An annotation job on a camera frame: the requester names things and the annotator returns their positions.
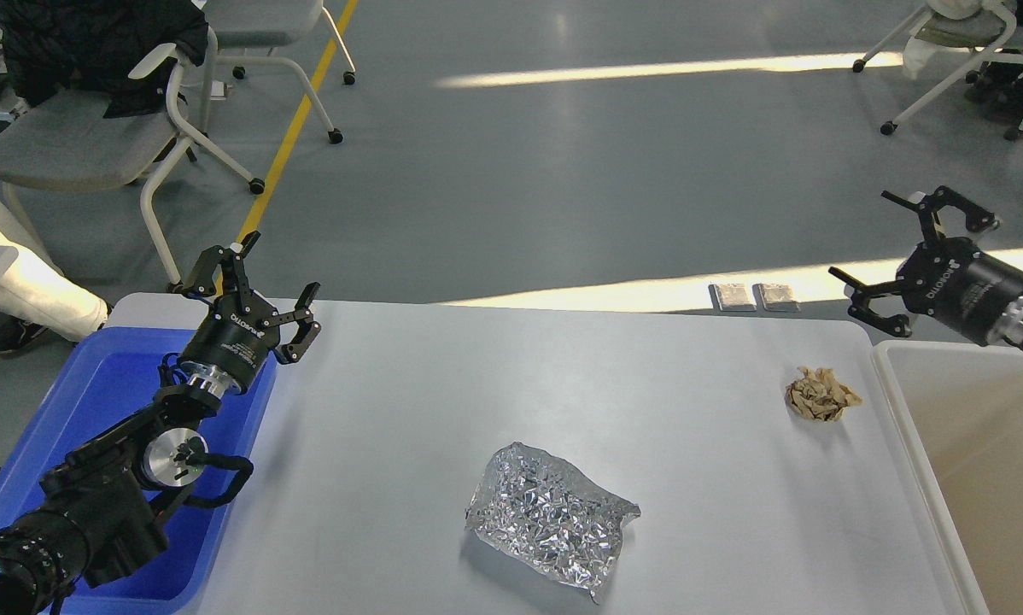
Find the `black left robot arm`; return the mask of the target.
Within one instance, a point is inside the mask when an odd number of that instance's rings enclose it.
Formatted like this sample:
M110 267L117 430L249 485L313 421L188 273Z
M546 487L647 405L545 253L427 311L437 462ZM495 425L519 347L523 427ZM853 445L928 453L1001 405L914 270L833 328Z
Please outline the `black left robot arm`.
M230 506L242 490L253 462L212 451L201 424L248 393L270 355L300 361L321 330L318 283L285 312L249 285L259 237L203 250L179 293L208 314L181 353L161 358L152 401L66 453L39 480L43 502L0 529L0 614L57 614L79 581L132 576L169 548L165 526L181 507Z

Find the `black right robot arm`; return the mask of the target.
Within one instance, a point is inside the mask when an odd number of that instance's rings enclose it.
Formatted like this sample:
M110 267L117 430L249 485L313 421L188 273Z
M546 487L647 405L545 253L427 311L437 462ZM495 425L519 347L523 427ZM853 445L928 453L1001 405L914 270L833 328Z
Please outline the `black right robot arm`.
M1023 270L977 245L999 219L955 190L883 197L921 240L885 283L843 269L854 319L885 332L877 371L928 472L969 614L1023 614Z

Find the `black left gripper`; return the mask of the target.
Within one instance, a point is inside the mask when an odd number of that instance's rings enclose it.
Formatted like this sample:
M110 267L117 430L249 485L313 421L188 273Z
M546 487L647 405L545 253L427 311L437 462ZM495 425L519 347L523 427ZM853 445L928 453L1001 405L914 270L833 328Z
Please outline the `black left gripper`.
M204 249L186 279L173 284L175 295L220 296L181 351L181 370L192 375L202 366L226 374L233 382L230 388L238 394L246 393L253 384L271 350L280 365L294 365L323 330L312 310L320 283L306 284L293 310L285 313L259 293L251 293L244 262L260 237L261 233L254 230L242 241L226 248L215 245ZM276 327L296 323L290 342L278 345L278 328L258 327L271 316Z

